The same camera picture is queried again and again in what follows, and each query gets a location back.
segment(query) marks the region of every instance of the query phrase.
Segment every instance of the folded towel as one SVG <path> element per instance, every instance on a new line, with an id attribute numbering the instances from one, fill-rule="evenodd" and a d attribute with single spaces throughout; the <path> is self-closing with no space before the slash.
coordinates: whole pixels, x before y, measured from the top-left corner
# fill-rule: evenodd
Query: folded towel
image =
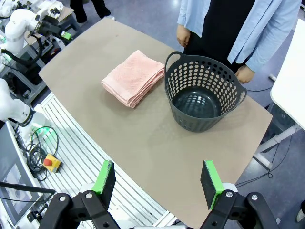
<path id="1" fill-rule="evenodd" d="M 125 106 L 134 108 L 164 76 L 164 64 L 135 51 L 102 80 L 103 87 Z"/>

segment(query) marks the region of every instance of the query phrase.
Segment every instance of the table leg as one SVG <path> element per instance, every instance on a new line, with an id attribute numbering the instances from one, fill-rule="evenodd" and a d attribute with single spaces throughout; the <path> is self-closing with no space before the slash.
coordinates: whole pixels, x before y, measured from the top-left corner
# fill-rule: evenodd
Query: table leg
<path id="1" fill-rule="evenodd" d="M 269 141 L 259 145 L 257 151 L 254 153 L 253 157 L 263 164 L 267 169 L 272 168 L 272 163 L 268 161 L 263 155 L 262 152 L 278 143 L 280 143 L 285 138 L 293 135 L 295 132 L 299 131 L 301 127 L 296 123 L 292 127 L 288 128 L 287 130 L 283 131 L 281 134 L 274 136 Z"/>

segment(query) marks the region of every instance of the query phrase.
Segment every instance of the white robot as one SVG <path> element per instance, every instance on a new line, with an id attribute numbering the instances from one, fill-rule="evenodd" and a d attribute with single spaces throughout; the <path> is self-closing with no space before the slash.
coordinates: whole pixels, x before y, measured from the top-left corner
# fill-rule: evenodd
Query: white robot
<path id="1" fill-rule="evenodd" d="M 13 0 L 5 0 L 2 3 L 7 6 L 5 9 L 1 7 L 2 16 L 9 15 L 12 10 L 13 12 L 10 15 L 9 23 L 5 27 L 6 42 L 0 45 L 0 54 L 9 53 L 10 56 L 14 56 L 20 52 L 24 46 L 24 34 L 26 31 L 42 35 L 50 32 L 57 37 L 63 36 L 63 32 L 55 23 L 56 20 L 53 20 L 59 18 L 63 9 L 62 3 L 58 1 L 42 1 L 37 6 L 37 9 L 39 9 L 37 13 L 27 9 L 14 10 L 17 4 Z M 4 59 L 1 56 L 0 64 L 3 65 L 3 62 Z M 0 79 L 0 120 L 8 118 L 18 122 L 23 139 L 28 139 L 35 129 L 49 125 L 49 121 L 43 114 L 35 112 L 19 99 L 12 99 L 7 82 Z"/>
<path id="2" fill-rule="evenodd" d="M 20 99 L 12 99 L 8 84 L 0 79 L 0 120 L 9 118 L 19 124 L 21 137 L 25 140 L 37 128 L 50 125 L 42 113 L 35 112 Z"/>

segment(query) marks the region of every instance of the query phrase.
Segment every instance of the plastic laundry basket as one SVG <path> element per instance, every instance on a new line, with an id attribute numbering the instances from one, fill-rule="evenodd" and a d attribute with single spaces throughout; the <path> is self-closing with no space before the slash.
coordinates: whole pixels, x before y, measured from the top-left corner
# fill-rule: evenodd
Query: plastic laundry basket
<path id="1" fill-rule="evenodd" d="M 167 66 L 173 55 L 180 58 Z M 184 129 L 210 129 L 246 97 L 235 74 L 222 63 L 203 56 L 171 53 L 165 63 L 165 91 L 174 119 Z"/>

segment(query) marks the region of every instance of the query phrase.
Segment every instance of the table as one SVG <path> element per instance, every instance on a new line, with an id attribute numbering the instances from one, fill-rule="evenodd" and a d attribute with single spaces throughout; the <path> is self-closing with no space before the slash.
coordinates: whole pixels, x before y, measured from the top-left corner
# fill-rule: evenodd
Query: table
<path id="1" fill-rule="evenodd" d="M 296 124 L 258 147 L 254 156 L 268 169 L 272 168 L 272 163 L 261 152 L 280 143 L 298 130 L 305 129 L 304 40 L 305 22 L 299 19 L 281 71 L 270 92 L 273 102 L 294 119 Z"/>
<path id="2" fill-rule="evenodd" d="M 125 107 L 104 90 L 101 80 L 136 50 L 160 62 L 173 52 L 139 31 L 103 19 L 52 59 L 40 76 L 144 191 L 182 222 L 198 228 L 209 212 L 200 183 L 203 160 L 214 160 L 222 180 L 235 183 L 272 117 L 247 97 L 209 131 L 192 133 L 173 119 L 163 81 L 135 109 Z"/>

